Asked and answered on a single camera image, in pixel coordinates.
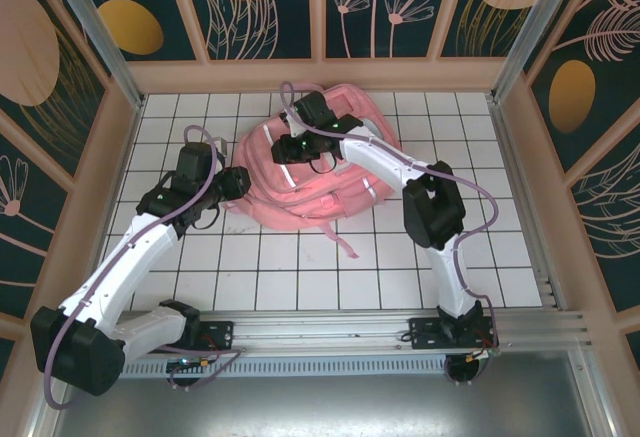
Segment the aluminium corner post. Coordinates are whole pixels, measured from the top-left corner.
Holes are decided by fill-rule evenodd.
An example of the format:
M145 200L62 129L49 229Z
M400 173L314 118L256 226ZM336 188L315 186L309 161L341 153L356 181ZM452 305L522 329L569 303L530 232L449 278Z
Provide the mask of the aluminium corner post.
M492 103L496 106L508 96L561 2L562 0L535 1L491 89Z
M67 0L80 23L84 25L102 60L111 71L128 102L136 111L142 104L142 94L134 82L127 63L111 38L92 0Z

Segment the grey metal sheet panel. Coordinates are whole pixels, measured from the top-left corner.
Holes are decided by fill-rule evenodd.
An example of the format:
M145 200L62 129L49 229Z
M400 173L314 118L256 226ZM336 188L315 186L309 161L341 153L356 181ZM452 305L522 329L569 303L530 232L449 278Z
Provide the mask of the grey metal sheet panel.
M221 378L192 392L123 380L64 411L54 437L611 437L564 353L438 374Z

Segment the pink backpack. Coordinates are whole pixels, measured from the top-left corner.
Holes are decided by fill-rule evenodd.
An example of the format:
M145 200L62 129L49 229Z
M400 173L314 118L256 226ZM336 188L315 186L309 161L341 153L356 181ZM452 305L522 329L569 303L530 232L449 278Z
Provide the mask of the pink backpack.
M387 143L400 145L396 131L363 90L351 84L329 89L308 84L294 89L295 99L309 89L321 92L336 116L350 114L381 131ZM248 170L251 188L243 198L224 207L271 230L293 232L316 227L354 257L351 246L331 229L331 222L371 209L391 197L393 190L372 173L332 154L310 163L275 163L271 147L289 131L281 120L283 112L257 124L236 144L233 163Z

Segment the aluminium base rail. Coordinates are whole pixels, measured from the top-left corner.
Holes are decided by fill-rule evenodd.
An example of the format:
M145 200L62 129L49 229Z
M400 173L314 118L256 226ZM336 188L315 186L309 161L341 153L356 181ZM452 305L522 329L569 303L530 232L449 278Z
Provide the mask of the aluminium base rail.
M124 357L150 353L211 355L238 349L249 354L339 354L401 352L466 354L483 348L501 352L572 349L591 343L581 314L553 310L499 310L483 317L479 336L453 342L433 312L221 312L199 318L161 307L128 314L112 330L74 321L59 356Z

